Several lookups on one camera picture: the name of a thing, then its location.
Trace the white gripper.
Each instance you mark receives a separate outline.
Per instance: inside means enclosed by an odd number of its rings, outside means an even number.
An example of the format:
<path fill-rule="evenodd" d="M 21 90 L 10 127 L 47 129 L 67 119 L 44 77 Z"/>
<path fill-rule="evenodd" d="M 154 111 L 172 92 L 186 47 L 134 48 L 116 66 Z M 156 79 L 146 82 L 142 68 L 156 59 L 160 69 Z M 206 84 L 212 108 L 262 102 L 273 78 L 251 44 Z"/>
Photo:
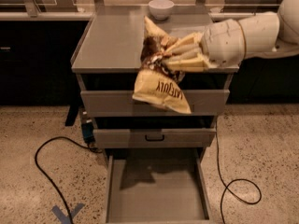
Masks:
<path fill-rule="evenodd" d="M 245 56 L 245 38 L 238 21 L 226 20 L 208 25 L 201 34 L 194 32 L 179 39 L 166 52 L 182 54 L 201 47 L 203 53 L 213 63 L 221 67 L 239 65 Z M 203 72 L 209 67 L 209 60 L 202 55 L 178 61 L 164 60 L 164 64 L 173 71 Z"/>

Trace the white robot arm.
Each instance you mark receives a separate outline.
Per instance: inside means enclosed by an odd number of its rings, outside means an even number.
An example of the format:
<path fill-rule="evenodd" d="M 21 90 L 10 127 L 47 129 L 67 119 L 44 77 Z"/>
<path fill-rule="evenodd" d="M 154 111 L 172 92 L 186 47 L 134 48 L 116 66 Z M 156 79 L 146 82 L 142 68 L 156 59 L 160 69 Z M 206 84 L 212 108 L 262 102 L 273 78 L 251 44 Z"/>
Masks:
<path fill-rule="evenodd" d="M 282 0 L 278 11 L 209 24 L 180 39 L 163 63 L 171 70 L 201 72 L 237 66 L 253 58 L 284 58 L 298 53 L 299 0 Z"/>

